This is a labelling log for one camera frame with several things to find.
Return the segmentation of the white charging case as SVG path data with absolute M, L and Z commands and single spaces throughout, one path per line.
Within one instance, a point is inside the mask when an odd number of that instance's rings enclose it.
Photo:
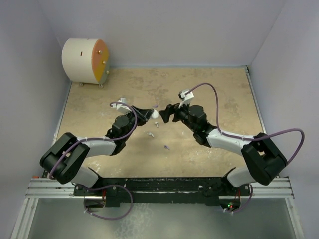
M 156 119 L 156 118 L 158 118 L 158 117 L 159 117 L 158 111 L 155 110 L 155 109 L 153 109 L 153 112 L 152 112 L 152 114 L 151 114 L 151 118 L 152 118 L 152 119 Z

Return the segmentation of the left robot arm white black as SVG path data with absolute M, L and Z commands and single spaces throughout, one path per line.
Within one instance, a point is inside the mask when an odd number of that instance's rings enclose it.
M 39 164 L 49 173 L 50 179 L 60 184 L 80 184 L 91 195 L 98 195 L 103 188 L 101 177 L 92 169 L 83 167 L 84 160 L 119 154 L 136 127 L 159 116 L 155 109 L 139 109 L 121 101 L 111 102 L 110 106 L 122 114 L 115 118 L 105 136 L 79 138 L 67 132 L 41 157 Z

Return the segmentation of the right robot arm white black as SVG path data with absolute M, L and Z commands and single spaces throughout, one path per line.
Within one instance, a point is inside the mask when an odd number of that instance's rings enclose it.
M 159 114 L 164 123 L 168 123 L 173 115 L 172 121 L 180 121 L 189 128 L 198 144 L 243 157 L 246 166 L 231 169 L 221 179 L 222 191 L 227 195 L 233 195 L 239 187 L 254 182 L 267 186 L 288 165 L 287 159 L 271 139 L 261 139 L 265 134 L 247 137 L 232 133 L 225 136 L 208 122 L 202 106 L 169 104 Z

